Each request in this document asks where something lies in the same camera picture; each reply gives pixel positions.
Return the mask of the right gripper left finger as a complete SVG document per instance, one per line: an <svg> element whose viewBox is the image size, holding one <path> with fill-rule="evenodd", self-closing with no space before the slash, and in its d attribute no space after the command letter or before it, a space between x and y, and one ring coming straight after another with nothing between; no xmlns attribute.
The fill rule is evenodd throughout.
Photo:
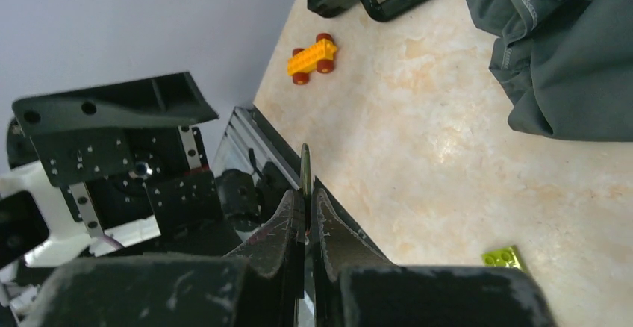
<svg viewBox="0 0 633 327"><path fill-rule="evenodd" d="M296 326L303 198L222 257L79 258L43 285L24 326Z"/></svg>

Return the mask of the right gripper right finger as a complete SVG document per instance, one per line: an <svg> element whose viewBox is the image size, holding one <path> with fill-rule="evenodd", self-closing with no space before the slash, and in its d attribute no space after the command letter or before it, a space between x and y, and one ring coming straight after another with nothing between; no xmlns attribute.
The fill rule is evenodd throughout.
<svg viewBox="0 0 633 327"><path fill-rule="evenodd" d="M542 290L517 269L400 266L312 196L317 326L555 326Z"/></svg>

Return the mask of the round orange brooch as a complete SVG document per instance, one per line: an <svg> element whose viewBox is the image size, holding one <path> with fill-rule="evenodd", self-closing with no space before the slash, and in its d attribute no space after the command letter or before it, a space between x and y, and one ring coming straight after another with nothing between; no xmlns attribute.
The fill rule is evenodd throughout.
<svg viewBox="0 0 633 327"><path fill-rule="evenodd" d="M302 144L301 157L300 157L300 190L304 200L305 208L305 234L308 236L311 230L312 220L312 174L311 174L311 155L310 149L307 143Z"/></svg>

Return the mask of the grey t-shirt garment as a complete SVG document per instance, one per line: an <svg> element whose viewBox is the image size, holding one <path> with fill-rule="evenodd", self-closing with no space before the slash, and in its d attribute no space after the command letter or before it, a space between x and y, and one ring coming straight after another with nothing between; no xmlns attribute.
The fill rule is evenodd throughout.
<svg viewBox="0 0 633 327"><path fill-rule="evenodd" d="M465 0L514 131L632 140L632 0Z"/></svg>

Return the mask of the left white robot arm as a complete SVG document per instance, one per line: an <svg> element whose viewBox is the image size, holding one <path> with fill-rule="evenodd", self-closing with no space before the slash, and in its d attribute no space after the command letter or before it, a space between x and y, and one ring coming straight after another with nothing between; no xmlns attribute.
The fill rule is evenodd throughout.
<svg viewBox="0 0 633 327"><path fill-rule="evenodd" d="M45 270L27 326L208 321L202 258L234 241L188 72L17 99L1 178L1 263Z"/></svg>

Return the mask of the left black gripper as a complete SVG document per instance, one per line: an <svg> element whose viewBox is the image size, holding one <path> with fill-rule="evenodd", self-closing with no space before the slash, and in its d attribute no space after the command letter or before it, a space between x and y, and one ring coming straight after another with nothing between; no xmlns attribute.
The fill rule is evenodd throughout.
<svg viewBox="0 0 633 327"><path fill-rule="evenodd" d="M219 118L189 72L29 96L12 109L61 194L46 216L92 237L149 217L161 234L223 219L201 131L177 127Z"/></svg>

